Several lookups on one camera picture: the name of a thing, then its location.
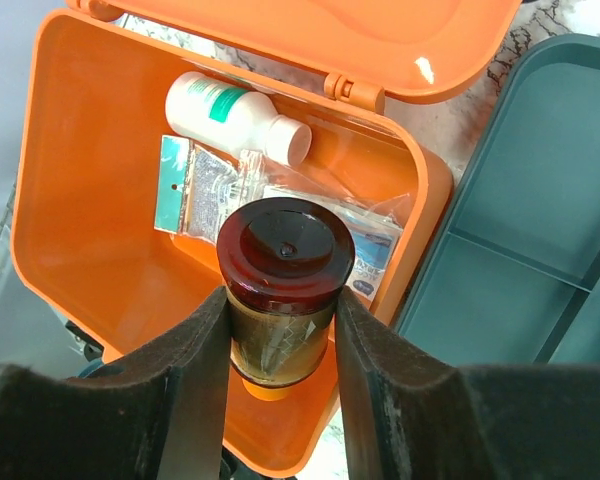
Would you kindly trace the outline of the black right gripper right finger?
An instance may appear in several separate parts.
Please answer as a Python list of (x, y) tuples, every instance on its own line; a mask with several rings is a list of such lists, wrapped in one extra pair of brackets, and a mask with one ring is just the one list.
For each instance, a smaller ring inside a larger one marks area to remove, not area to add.
[(335, 347), (353, 479), (600, 479), (600, 364), (453, 367), (349, 289)]

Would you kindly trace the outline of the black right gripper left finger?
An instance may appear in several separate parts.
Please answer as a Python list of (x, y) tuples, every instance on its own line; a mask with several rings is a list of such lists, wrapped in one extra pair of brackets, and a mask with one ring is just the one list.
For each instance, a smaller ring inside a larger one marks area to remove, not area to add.
[(0, 479), (216, 479), (229, 305), (188, 318), (84, 378), (0, 364)]

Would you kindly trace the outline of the brown medicine bottle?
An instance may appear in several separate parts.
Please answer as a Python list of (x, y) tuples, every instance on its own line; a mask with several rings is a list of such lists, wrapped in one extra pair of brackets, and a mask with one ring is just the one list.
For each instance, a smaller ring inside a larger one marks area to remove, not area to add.
[(239, 207), (216, 243), (231, 314), (231, 361), (246, 390), (277, 401), (319, 367), (355, 249), (342, 220), (290, 197)]

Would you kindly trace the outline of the alcohol pad packets bag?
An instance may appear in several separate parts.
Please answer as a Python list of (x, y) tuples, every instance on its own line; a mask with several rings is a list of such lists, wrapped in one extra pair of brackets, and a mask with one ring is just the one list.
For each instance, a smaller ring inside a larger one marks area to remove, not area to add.
[(253, 150), (240, 153), (237, 171), (231, 200), (234, 208), (265, 198), (297, 198), (316, 203), (340, 218), (355, 245), (355, 263), (347, 285), (361, 298), (369, 302), (375, 299), (403, 233), (392, 207), (407, 206), (407, 194), (385, 204), (372, 204), (356, 199), (329, 171), (313, 169), (305, 174)]

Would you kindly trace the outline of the teal-header small packet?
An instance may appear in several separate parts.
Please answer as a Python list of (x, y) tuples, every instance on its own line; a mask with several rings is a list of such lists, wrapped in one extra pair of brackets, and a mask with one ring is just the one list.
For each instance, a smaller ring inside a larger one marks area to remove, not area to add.
[(190, 139), (164, 135), (154, 228), (216, 243), (237, 206), (241, 187), (236, 167)]

